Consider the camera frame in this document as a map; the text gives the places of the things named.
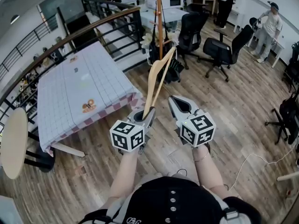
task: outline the white cube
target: white cube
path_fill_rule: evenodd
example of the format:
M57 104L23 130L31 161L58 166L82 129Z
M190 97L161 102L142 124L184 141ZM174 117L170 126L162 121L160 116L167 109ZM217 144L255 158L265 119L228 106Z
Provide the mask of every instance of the white cube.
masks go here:
M180 137L193 147L208 143L214 137L216 124L209 113L185 119L180 128Z
M144 127L118 120L110 129L112 146L132 152L145 143Z

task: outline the clothes hanger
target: clothes hanger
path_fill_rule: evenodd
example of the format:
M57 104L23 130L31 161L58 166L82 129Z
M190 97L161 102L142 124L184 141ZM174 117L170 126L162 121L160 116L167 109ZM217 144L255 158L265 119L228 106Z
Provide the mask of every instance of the clothes hanger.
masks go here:
M144 107L144 111L143 111L143 117L142 117L143 119L145 118L145 116L149 112L150 107L151 106L155 106L155 103L157 101L158 95L160 93L160 90L161 90L161 87L162 87L162 84L163 84L163 81L164 81L165 76L166 76L166 72L168 70L168 67L169 67L170 62L171 62L171 58L172 58L173 53L175 52L175 50L176 50L176 48L172 47L167 52L167 54L162 58L162 60L156 60L154 62L154 64L152 65L152 67L151 67L151 69L149 71L148 96L146 98L145 107ZM152 102L152 98L153 98L153 94L154 94L154 89L155 89L155 84L156 84L156 80L157 80L157 75L160 72L160 70L164 67L164 65L166 64L166 62L167 62L167 65L165 67L165 71L164 71L164 73L162 75L162 79L160 81L160 84L159 84L158 90L156 92L154 101Z

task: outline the round wooden table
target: round wooden table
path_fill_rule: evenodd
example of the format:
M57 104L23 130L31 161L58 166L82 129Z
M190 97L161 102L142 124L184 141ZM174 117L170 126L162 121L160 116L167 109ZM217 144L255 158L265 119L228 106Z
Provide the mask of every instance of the round wooden table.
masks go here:
M28 119L24 109L17 108L8 117L4 126L0 150L3 170L11 179L20 175L24 163L39 167L43 172L49 172L54 166L55 157L40 152L40 147L37 149L40 150L38 154L27 151L28 137L39 141L36 135L28 132ZM40 159L42 162L26 159L25 155Z

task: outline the forearm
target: forearm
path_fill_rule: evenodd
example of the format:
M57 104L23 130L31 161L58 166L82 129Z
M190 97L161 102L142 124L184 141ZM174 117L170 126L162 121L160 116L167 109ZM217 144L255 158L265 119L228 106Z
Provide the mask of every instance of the forearm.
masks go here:
M123 155L116 178L111 185L110 197L128 196L133 191L137 157L138 149Z
M278 38L278 36L279 36L279 34L280 34L280 31L279 30L276 30L276 32L275 32L275 39L277 39Z
M269 11L266 11L262 15L260 15L259 19L261 19L262 17L266 17L268 15L269 15Z
M199 183L207 189L223 186L221 174L214 164L207 147L201 145L198 148L194 148L192 154Z

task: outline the checkered tablecloth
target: checkered tablecloth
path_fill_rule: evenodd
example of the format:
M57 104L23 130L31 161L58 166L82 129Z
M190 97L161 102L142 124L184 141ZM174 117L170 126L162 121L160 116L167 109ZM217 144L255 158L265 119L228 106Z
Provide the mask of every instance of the checkered tablecloth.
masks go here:
M144 106L142 94L96 42L71 55L38 83L40 145L50 146L129 104Z

